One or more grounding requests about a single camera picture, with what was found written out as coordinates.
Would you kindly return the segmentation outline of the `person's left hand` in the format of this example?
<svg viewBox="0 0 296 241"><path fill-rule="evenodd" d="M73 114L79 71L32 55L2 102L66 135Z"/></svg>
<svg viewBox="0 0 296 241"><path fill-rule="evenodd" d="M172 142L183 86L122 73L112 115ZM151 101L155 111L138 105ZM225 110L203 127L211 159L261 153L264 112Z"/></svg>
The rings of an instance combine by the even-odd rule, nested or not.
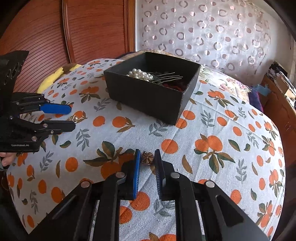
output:
<svg viewBox="0 0 296 241"><path fill-rule="evenodd" d="M3 153L0 152L0 157L2 158L1 163L3 167L11 165L16 158L16 153Z"/></svg>

